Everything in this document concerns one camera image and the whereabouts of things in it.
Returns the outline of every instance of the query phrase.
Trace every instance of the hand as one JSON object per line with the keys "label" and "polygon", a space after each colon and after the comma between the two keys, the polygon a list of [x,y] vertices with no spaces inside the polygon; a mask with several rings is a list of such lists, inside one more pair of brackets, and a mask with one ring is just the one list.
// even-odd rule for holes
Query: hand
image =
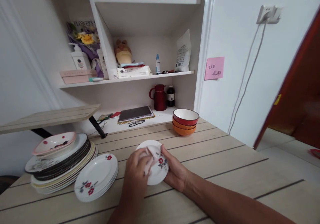
{"label": "hand", "polygon": [[178,191],[183,192],[188,180],[188,169],[166,150],[164,144],[161,145],[161,151],[169,164],[169,171],[164,182]]}
{"label": "hand", "polygon": [[147,189],[148,177],[144,174],[144,167],[147,162],[152,159],[151,156],[139,156],[146,152],[145,148],[141,148],[133,152],[127,159],[126,171],[124,174],[124,182],[119,206],[130,207],[134,212],[138,212],[142,204]]}

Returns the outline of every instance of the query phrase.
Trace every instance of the black plate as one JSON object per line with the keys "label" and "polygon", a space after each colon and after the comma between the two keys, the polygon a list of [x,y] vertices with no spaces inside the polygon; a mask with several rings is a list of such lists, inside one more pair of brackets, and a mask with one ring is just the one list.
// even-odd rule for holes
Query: black plate
{"label": "black plate", "polygon": [[51,172],[51,171],[54,171],[56,169],[59,169],[62,166],[64,166],[67,162],[69,162],[70,160],[73,160],[74,158],[78,157],[79,153],[83,152],[89,144],[90,144],[90,141],[87,139],[86,142],[81,146],[81,148],[79,150],[77,150],[74,154],[72,154],[71,156],[69,156],[65,160],[59,162],[58,164],[53,165],[53,166],[51,166],[49,168],[46,168],[45,170],[42,170],[42,171],[27,172],[27,173],[30,173],[32,175],[43,175],[44,173]]}
{"label": "black plate", "polygon": [[70,156],[69,158],[65,159],[64,161],[60,162],[57,165],[54,165],[48,169],[45,169],[39,173],[35,173],[34,175],[36,176],[44,176],[46,173],[52,173],[52,172],[56,172],[57,170],[64,168],[66,166],[69,166],[71,163],[75,162],[76,160],[78,160],[80,158],[81,155],[83,155],[83,153],[85,152],[85,150],[90,147],[91,144],[90,142],[85,143],[78,151],[76,151],[72,156]]}
{"label": "black plate", "polygon": [[86,142],[78,151],[76,151],[74,154],[72,154],[69,158],[65,159],[61,163],[54,165],[48,169],[45,169],[41,172],[33,173],[33,175],[36,177],[36,176],[48,176],[48,175],[57,173],[61,169],[65,169],[66,167],[69,167],[75,162],[81,160],[81,158],[83,158],[88,153],[90,147],[91,147],[91,143]]}
{"label": "black plate", "polygon": [[88,154],[90,149],[91,149],[91,145],[89,145],[87,147],[87,149],[81,154],[81,156],[79,156],[78,159],[76,159],[73,163],[70,163],[69,165],[61,168],[60,170],[57,170],[57,171],[52,172],[52,173],[46,173],[45,175],[41,175],[41,176],[36,176],[35,175],[34,177],[39,181],[47,181],[47,180],[56,178],[56,177],[60,176],[61,174],[69,171],[74,166],[76,166],[79,162],[81,162],[84,159],[84,157]]}

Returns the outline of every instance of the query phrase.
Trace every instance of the white bag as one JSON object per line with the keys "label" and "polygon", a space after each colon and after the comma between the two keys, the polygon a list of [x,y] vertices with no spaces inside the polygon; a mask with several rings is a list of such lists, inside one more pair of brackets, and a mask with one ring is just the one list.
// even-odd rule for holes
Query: white bag
{"label": "white bag", "polygon": [[189,71],[189,62],[191,55],[190,30],[188,29],[177,41],[178,53],[176,68],[174,71]]}

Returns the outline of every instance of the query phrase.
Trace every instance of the pink box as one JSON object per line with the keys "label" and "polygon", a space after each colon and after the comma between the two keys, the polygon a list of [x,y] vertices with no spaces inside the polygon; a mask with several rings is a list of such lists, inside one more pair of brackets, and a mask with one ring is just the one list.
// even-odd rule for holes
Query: pink box
{"label": "pink box", "polygon": [[89,82],[89,78],[97,77],[97,72],[95,70],[69,70],[61,71],[61,77],[65,84],[72,83],[86,83]]}

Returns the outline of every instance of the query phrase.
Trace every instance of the metal table leg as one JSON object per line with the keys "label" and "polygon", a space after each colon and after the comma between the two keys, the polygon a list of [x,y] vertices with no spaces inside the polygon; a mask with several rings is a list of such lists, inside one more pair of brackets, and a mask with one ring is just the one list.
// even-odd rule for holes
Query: metal table leg
{"label": "metal table leg", "polygon": [[51,133],[47,132],[43,128],[36,128],[36,129],[32,129],[31,131],[33,131],[35,134],[38,134],[39,136],[41,136],[43,138],[47,138],[47,137],[52,136]]}
{"label": "metal table leg", "polygon": [[100,127],[100,125],[98,124],[98,122],[96,121],[96,119],[93,116],[91,116],[89,118],[89,120],[92,123],[92,125],[95,127],[95,129],[98,131],[101,138],[104,139],[108,134],[104,133],[104,131],[102,130],[102,128]]}

